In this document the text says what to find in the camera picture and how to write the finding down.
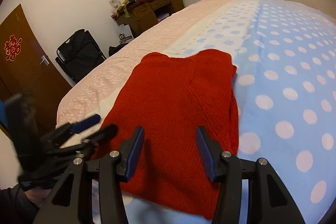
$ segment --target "bed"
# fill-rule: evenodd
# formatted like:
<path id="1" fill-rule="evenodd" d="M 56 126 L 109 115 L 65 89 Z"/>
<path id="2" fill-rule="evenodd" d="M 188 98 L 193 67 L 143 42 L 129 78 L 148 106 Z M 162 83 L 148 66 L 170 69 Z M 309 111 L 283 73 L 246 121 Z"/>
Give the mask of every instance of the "bed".
<path id="1" fill-rule="evenodd" d="M 336 23 L 284 0 L 202 0 L 152 27 L 81 80 L 58 108 L 58 126 L 105 117 L 133 68 L 150 52 L 184 58 L 209 48 L 237 66 L 238 157 L 270 161 L 307 224 L 316 224 L 336 196 Z M 74 145 L 101 124 L 73 136 Z M 93 183 L 95 223 L 100 223 Z M 243 182 L 240 223 L 246 223 Z M 126 193 L 130 224 L 210 223 Z"/>

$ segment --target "metal screw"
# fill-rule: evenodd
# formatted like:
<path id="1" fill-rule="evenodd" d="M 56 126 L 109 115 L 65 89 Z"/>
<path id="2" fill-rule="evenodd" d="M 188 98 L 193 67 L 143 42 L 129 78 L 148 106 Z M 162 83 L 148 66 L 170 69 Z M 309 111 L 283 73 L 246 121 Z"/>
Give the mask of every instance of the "metal screw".
<path id="1" fill-rule="evenodd" d="M 115 158 L 119 156 L 119 151 L 114 150 L 110 152 L 110 157 Z"/>
<path id="2" fill-rule="evenodd" d="M 73 160 L 73 163 L 75 164 L 75 165 L 78 165 L 78 164 L 81 164 L 82 163 L 82 159 L 81 158 L 75 158 L 74 160 Z"/>
<path id="3" fill-rule="evenodd" d="M 261 165 L 266 165 L 266 164 L 268 163 L 268 161 L 267 161 L 266 159 L 264 159 L 264 158 L 260 158 L 260 159 L 258 160 L 258 162 L 259 162 Z"/>
<path id="4" fill-rule="evenodd" d="M 223 151 L 222 152 L 222 156 L 224 158 L 230 158 L 232 156 L 232 154 L 229 151 Z"/>

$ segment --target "wooden door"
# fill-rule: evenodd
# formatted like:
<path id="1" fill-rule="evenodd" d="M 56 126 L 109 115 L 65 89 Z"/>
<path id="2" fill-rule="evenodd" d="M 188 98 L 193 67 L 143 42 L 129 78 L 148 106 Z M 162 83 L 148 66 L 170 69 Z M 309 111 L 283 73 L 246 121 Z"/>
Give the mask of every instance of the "wooden door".
<path id="1" fill-rule="evenodd" d="M 7 91 L 1 92 L 1 100 L 8 97 L 8 92 L 30 92 L 40 133 L 55 128 L 58 105 L 71 86 L 36 40 L 21 5 L 0 25 L 0 78 Z"/>

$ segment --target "blue polka dot bedsheet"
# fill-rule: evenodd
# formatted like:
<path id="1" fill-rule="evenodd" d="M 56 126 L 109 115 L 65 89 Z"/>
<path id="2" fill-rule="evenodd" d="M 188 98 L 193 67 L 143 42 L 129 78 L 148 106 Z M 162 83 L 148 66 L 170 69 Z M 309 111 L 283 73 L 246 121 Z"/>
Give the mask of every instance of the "blue polka dot bedsheet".
<path id="1" fill-rule="evenodd" d="M 290 1 L 234 0 L 162 53 L 184 58 L 209 48 L 231 54 L 238 68 L 238 157 L 268 159 L 305 222 L 318 223 L 336 196 L 334 20 Z M 94 221 L 100 223 L 97 189 L 94 183 Z M 240 224 L 246 223 L 247 195 L 243 181 Z M 130 224 L 210 223 L 126 194 L 123 198 Z"/>

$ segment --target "door handle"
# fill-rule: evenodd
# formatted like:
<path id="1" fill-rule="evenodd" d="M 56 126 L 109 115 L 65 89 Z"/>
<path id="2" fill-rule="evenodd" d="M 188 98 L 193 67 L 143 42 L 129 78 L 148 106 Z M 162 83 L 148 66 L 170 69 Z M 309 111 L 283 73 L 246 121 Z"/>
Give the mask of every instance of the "door handle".
<path id="1" fill-rule="evenodd" d="M 47 60 L 47 58 L 46 58 L 44 55 L 42 55 L 41 60 L 42 60 L 42 62 L 40 63 L 40 65 L 41 65 L 42 63 L 45 63 L 46 66 L 49 65 L 49 61 Z"/>

